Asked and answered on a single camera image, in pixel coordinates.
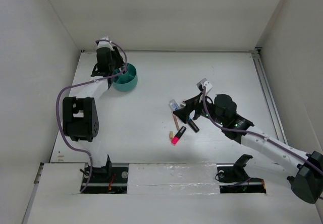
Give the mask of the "peach pink pen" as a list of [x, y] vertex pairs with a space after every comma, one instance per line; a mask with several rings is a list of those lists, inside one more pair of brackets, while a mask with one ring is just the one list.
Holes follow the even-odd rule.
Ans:
[[179, 131], [180, 130], [180, 126], [179, 126], [178, 120], [177, 120], [177, 118], [176, 118], [176, 116], [174, 114], [172, 114], [172, 117], [174, 119], [174, 123], [175, 123], [176, 129], [177, 129], [177, 131]]

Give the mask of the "teal round divided container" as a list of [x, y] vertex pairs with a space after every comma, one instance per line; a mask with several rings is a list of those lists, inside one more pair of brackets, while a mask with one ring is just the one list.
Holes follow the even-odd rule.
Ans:
[[127, 71], [113, 79], [113, 86], [121, 92], [129, 92], [133, 90], [137, 83], [137, 70], [132, 64], [127, 64]]

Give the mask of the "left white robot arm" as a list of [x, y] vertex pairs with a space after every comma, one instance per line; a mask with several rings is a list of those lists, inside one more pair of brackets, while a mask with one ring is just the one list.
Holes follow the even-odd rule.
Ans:
[[71, 150], [89, 156], [90, 173], [107, 182], [113, 170], [109, 155], [95, 140], [99, 134], [96, 101], [109, 90], [114, 78], [124, 72], [127, 59], [122, 58], [115, 43], [101, 41], [96, 50], [96, 60], [91, 80], [79, 84], [84, 88], [78, 94], [63, 99], [62, 131], [65, 144]]

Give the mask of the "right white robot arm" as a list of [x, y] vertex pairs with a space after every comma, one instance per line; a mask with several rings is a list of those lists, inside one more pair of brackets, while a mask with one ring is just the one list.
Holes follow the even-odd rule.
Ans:
[[185, 124], [191, 119], [207, 118], [230, 140], [271, 160], [268, 166], [261, 167], [252, 155], [243, 154], [219, 181], [236, 186], [258, 178], [287, 187], [309, 204], [315, 204], [322, 198], [322, 154], [287, 146], [255, 128], [252, 121], [237, 113], [237, 105], [229, 95], [218, 94], [211, 100], [200, 93], [186, 100], [184, 107], [172, 109], [173, 114]]

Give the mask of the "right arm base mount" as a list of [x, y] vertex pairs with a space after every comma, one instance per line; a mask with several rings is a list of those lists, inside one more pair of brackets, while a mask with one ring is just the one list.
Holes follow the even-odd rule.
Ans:
[[244, 169], [252, 158], [251, 155], [244, 154], [234, 163], [217, 164], [214, 179], [219, 182], [221, 194], [266, 194], [264, 180], [251, 178]]

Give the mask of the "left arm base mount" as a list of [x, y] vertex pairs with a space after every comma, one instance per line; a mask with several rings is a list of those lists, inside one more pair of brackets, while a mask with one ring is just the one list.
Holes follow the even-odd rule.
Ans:
[[93, 168], [90, 175], [90, 167], [80, 169], [83, 174], [80, 191], [83, 194], [127, 194], [129, 164], [112, 163], [107, 156], [106, 165], [101, 168]]

